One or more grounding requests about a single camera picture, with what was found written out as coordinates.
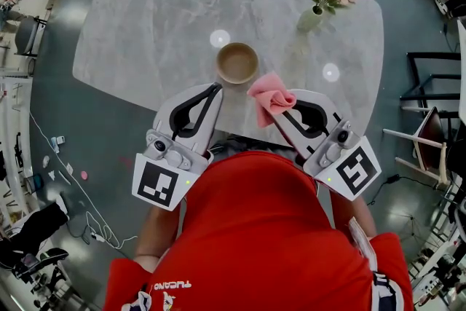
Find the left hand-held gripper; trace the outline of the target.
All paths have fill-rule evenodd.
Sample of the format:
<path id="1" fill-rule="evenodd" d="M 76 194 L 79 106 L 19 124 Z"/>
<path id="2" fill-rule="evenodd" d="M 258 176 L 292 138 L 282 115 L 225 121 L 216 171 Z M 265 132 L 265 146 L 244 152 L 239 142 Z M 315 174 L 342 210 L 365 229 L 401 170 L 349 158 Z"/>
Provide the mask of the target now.
<path id="1" fill-rule="evenodd" d="M 166 100 L 137 153 L 132 195 L 172 211 L 206 171 L 205 156 L 223 100 L 214 82 L 190 87 Z"/>

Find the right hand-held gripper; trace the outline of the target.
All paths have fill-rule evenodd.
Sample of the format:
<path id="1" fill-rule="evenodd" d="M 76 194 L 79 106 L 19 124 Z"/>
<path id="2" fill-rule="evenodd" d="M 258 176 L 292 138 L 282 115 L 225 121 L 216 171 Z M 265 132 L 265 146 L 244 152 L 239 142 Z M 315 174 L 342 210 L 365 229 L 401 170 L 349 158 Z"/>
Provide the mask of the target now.
<path id="1" fill-rule="evenodd" d="M 328 96 L 302 89 L 293 94 L 293 110 L 272 117 L 276 127 L 306 160 L 306 174 L 345 199 L 355 200 L 382 171 L 368 139 L 357 135 L 349 121 L 341 122 L 342 115 Z"/>

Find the pink cloth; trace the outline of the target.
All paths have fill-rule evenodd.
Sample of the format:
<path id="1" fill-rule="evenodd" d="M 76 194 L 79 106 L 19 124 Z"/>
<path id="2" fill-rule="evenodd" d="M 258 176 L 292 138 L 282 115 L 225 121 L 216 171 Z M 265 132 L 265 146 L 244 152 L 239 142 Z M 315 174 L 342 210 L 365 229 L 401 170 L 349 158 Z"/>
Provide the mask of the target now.
<path id="1" fill-rule="evenodd" d="M 260 128 L 271 125 L 275 116 L 296 105 L 296 96 L 286 89 L 275 72 L 258 78 L 247 91 L 247 95 L 255 100 L 256 119 Z"/>

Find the brown wooden bowl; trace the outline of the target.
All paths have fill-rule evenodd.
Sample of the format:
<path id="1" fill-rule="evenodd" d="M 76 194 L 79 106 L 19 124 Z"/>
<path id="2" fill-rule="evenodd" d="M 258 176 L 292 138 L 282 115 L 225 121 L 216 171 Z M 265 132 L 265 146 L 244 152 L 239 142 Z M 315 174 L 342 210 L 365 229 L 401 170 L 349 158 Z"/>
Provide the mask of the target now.
<path id="1" fill-rule="evenodd" d="M 258 71 L 258 56 L 247 44 L 234 42 L 222 47 L 216 57 L 218 75 L 230 84 L 244 84 Z"/>

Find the person's left forearm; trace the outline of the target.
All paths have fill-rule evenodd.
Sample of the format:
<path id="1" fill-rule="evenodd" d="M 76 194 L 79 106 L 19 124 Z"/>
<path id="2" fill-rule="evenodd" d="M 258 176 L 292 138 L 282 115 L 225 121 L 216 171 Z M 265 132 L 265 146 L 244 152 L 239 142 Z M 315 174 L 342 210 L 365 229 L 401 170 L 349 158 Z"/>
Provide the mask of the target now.
<path id="1" fill-rule="evenodd" d="M 173 211 L 152 206 L 144 221 L 135 248 L 134 262 L 153 273 L 183 231 L 186 200 Z"/>

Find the person's right forearm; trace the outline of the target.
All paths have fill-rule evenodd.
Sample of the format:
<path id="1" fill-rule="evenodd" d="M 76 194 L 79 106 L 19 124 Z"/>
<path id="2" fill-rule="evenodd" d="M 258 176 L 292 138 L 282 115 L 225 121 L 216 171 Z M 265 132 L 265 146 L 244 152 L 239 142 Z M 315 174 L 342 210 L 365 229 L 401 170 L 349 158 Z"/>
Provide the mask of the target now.
<path id="1" fill-rule="evenodd" d="M 352 218 L 355 218 L 368 237 L 377 236 L 373 216 L 361 195 L 353 201 L 333 191 L 330 191 L 330 196 L 333 221 L 337 230 L 343 232 L 351 240 L 349 223 Z"/>

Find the grey marble table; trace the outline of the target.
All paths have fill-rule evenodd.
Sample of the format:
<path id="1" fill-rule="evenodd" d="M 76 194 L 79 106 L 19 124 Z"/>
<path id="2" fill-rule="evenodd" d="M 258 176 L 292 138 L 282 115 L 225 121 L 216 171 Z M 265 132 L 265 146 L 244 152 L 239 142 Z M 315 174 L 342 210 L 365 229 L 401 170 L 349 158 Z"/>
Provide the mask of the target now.
<path id="1" fill-rule="evenodd" d="M 74 58 L 76 79 L 151 110 L 198 84 L 217 81 L 227 43 L 256 52 L 259 73 L 289 89 L 327 95 L 362 135 L 382 75 L 382 11 L 356 0 L 324 14 L 307 33 L 297 25 L 311 0 L 93 0 Z"/>

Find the pale green vase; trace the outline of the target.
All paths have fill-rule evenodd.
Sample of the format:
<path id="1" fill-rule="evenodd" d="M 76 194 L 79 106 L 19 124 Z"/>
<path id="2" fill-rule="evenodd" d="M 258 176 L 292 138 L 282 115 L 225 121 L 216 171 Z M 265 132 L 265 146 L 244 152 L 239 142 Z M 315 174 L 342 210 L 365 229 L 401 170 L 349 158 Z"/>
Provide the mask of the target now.
<path id="1" fill-rule="evenodd" d="M 297 30 L 303 33 L 310 32 L 321 23 L 322 17 L 323 10 L 317 6 L 305 10 L 297 22 Z"/>

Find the wooden chair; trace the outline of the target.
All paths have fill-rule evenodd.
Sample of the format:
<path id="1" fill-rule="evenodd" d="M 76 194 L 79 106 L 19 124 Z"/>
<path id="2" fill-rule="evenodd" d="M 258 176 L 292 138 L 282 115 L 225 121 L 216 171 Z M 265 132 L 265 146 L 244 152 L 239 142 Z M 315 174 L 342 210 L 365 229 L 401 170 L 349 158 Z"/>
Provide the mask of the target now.
<path id="1" fill-rule="evenodd" d="M 449 186 L 451 182 L 447 175 L 446 167 L 448 145 L 441 124 L 441 113 L 436 107 L 430 109 L 402 106 L 401 109 L 421 113 L 424 115 L 424 119 L 413 134 L 402 133 L 387 128 L 382 129 L 382 132 L 386 135 L 410 140 L 413 144 L 417 164 L 400 157 L 396 157 L 395 161 L 433 179 L 436 182 L 436 187 Z"/>

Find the person's red shirt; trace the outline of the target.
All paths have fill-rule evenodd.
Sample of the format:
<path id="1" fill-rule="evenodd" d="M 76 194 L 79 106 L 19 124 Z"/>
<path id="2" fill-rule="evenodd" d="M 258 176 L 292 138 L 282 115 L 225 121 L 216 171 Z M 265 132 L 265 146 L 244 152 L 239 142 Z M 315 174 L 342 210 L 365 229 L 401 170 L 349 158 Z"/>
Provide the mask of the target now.
<path id="1" fill-rule="evenodd" d="M 113 260 L 103 311 L 414 311 L 400 240 L 350 240 L 315 181 L 247 151 L 214 162 L 186 196 L 183 231 L 153 273 Z"/>

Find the scattered small white items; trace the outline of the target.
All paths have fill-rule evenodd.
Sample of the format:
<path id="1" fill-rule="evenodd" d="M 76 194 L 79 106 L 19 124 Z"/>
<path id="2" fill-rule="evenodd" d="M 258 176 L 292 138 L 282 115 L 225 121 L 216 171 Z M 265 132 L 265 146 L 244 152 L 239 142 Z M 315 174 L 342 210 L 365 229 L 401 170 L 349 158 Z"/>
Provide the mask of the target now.
<path id="1" fill-rule="evenodd" d="M 64 136 L 58 136 L 58 137 L 51 137 L 50 139 L 50 146 L 52 147 L 54 153 L 58 156 L 60 153 L 60 145 L 63 145 L 65 143 L 65 137 Z M 50 157 L 48 155 L 44 156 L 42 160 L 42 167 L 46 169 L 48 167 L 48 164 L 50 163 Z M 55 172 L 54 170 L 50 171 L 48 173 L 49 177 L 54 181 L 56 177 L 56 173 L 63 179 L 63 181 L 71 185 L 71 181 L 69 180 L 68 176 L 72 176 L 74 169 L 72 168 L 71 164 L 68 162 L 64 165 L 66 172 L 63 172 L 61 170 L 58 170 Z"/>

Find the white table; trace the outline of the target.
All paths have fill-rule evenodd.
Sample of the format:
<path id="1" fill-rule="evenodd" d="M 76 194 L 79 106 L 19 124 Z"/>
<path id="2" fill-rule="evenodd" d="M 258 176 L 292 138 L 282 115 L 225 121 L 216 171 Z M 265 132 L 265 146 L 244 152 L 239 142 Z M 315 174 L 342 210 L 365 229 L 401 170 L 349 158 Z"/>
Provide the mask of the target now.
<path id="1" fill-rule="evenodd" d="M 459 118 L 466 124 L 466 28 L 461 20 L 457 21 L 461 56 L 461 85 L 459 99 Z"/>

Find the white tool rack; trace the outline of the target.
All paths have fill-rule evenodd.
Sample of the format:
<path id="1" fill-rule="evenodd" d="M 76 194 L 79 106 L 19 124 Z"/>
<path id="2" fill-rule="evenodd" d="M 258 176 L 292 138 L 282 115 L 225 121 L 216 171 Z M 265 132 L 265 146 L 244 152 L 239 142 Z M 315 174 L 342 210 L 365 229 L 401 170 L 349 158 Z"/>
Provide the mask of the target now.
<path id="1" fill-rule="evenodd" d="M 0 71 L 0 217 L 18 226 L 37 207 L 30 147 L 33 77 Z"/>

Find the grey chair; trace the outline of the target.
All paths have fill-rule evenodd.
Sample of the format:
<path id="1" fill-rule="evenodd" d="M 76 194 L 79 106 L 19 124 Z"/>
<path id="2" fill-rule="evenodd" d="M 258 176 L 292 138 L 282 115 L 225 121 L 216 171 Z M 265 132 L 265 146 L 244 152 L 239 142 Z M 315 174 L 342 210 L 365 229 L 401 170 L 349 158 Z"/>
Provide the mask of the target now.
<path id="1" fill-rule="evenodd" d="M 40 27 L 46 26 L 46 24 L 46 20 L 32 16 L 28 16 L 20 22 L 15 34 L 16 55 L 33 58 L 37 56 L 36 53 L 32 53 L 33 45 Z"/>

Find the black metal frame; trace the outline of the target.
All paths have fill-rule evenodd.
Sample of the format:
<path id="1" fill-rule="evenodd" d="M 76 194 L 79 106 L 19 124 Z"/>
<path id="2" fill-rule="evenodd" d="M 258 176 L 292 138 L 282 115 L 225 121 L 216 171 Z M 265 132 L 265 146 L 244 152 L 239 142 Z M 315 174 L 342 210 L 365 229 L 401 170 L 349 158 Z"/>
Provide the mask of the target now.
<path id="1" fill-rule="evenodd" d="M 461 61 L 461 55 L 458 52 L 408 52 L 406 54 L 408 65 L 414 78 L 414 86 L 400 96 L 400 101 L 418 101 L 425 109 L 429 100 L 434 101 L 459 101 L 459 92 L 448 93 L 426 93 L 425 88 L 434 80 L 460 80 L 460 74 L 431 74 L 424 81 L 419 78 L 419 72 L 416 65 L 417 60 L 444 60 L 444 61 Z"/>

